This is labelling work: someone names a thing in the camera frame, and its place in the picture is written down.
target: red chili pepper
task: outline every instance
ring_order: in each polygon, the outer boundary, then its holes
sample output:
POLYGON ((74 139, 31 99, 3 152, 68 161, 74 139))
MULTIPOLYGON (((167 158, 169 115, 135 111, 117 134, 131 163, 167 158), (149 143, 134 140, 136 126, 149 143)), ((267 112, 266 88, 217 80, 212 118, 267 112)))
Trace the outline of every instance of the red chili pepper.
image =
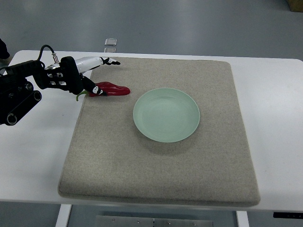
MULTIPOLYGON (((131 93, 131 90, 128 87, 118 86, 110 82, 100 82, 96 85, 106 93, 106 96, 125 96, 131 93)), ((104 96, 104 93, 97 95, 88 91, 82 91, 80 94, 77 95, 77 101, 78 97, 82 94, 88 94, 90 97, 104 96)))

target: fabric mat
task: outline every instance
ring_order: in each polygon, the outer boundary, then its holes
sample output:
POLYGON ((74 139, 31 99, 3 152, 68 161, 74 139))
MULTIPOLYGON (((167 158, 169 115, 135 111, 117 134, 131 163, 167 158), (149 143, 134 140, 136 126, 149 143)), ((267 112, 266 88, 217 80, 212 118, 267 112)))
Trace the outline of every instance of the fabric mat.
POLYGON ((115 58, 93 70, 94 82, 127 86, 127 96, 85 97, 64 163, 63 197, 102 201, 252 206, 257 180, 232 70, 223 61, 115 58), (136 128, 138 98, 159 87, 189 94, 200 109, 197 130, 175 143, 136 128))

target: light green bowl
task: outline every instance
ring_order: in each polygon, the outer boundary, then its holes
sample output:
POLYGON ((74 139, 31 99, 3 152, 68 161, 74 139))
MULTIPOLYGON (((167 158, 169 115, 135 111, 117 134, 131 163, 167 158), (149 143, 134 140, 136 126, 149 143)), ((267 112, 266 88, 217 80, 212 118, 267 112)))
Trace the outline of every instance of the light green bowl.
POLYGON ((134 105, 134 123, 146 137, 177 142, 190 136, 200 122, 200 111, 188 94, 173 88, 146 92, 134 105))

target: metal plate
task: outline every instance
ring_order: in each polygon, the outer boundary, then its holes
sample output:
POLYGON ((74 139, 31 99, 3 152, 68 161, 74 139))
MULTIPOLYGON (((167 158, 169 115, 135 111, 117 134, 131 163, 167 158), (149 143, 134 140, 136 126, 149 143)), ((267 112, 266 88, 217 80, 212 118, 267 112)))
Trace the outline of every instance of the metal plate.
POLYGON ((153 227, 153 218, 97 215, 95 227, 153 227))
POLYGON ((116 50, 115 47, 106 47, 104 48, 104 53, 116 53, 116 50))
POLYGON ((212 221, 155 218, 154 227, 213 227, 212 221))
POLYGON ((105 40, 105 46, 116 46, 117 45, 117 39, 109 38, 105 40))

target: cardboard box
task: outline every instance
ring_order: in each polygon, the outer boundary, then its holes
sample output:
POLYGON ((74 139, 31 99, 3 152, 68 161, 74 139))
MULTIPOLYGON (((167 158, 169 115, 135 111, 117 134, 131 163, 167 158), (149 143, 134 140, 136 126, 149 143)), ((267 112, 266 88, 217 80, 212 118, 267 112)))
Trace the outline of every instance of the cardboard box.
POLYGON ((287 0, 292 12, 303 12, 303 0, 287 0))

